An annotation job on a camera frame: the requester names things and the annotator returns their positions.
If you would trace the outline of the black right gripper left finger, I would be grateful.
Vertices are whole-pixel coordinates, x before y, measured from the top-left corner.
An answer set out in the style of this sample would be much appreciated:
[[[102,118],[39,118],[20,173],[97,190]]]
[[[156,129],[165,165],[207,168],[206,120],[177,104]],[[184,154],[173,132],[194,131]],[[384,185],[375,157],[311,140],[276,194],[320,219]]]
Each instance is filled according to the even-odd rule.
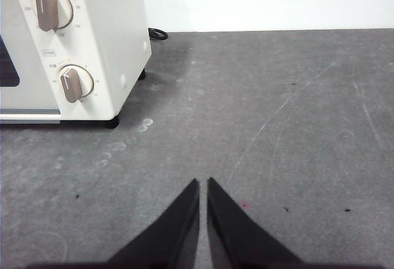
[[[149,227],[112,256],[111,265],[193,265],[199,236],[199,182],[193,179]]]

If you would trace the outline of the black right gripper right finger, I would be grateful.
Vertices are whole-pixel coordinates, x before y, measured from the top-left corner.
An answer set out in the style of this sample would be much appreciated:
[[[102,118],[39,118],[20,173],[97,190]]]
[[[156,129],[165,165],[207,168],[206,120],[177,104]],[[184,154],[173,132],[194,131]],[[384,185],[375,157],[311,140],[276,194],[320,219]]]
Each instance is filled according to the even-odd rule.
[[[301,265],[256,224],[212,177],[207,181],[207,233],[214,265]]]

